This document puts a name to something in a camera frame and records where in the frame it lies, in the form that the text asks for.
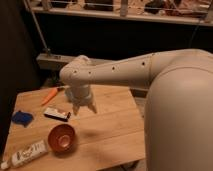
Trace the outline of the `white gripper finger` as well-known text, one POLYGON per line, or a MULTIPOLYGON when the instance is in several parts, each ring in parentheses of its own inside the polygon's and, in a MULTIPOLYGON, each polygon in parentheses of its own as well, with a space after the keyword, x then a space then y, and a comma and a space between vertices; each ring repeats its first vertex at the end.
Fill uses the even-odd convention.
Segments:
POLYGON ((96 105, 94 103, 90 103, 88 104, 88 108, 94 112, 95 114, 97 114, 97 108, 96 108, 96 105))
POLYGON ((79 109, 80 109, 80 106, 75 106, 75 105, 73 106, 73 113, 74 113, 74 115, 78 114, 79 109))

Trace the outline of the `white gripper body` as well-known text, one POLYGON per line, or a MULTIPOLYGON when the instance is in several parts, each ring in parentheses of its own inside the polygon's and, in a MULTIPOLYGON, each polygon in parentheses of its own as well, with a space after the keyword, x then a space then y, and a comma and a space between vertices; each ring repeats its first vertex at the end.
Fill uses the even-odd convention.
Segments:
POLYGON ((93 93, 91 87, 86 85, 70 86, 70 99, 74 106, 93 106, 93 93))

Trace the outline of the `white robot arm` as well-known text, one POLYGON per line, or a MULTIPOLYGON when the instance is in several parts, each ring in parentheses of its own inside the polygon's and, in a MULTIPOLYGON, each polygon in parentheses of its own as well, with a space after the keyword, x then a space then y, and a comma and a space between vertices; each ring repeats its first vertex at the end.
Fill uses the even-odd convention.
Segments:
POLYGON ((60 70, 60 79, 75 111, 96 109, 92 84, 147 89, 147 170, 213 171, 213 53, 170 50, 99 65, 80 55, 60 70))

